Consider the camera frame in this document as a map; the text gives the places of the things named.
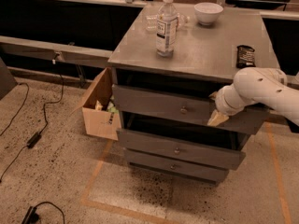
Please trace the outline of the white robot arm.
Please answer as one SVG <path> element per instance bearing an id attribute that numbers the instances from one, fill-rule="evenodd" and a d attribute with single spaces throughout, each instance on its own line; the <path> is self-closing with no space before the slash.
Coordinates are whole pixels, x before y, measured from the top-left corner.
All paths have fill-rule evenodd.
<path id="1" fill-rule="evenodd" d="M 276 68 L 240 69 L 233 83 L 211 94 L 216 108 L 207 123 L 218 126 L 246 106 L 263 104 L 299 125 L 299 90 L 288 86 L 286 74 Z"/>

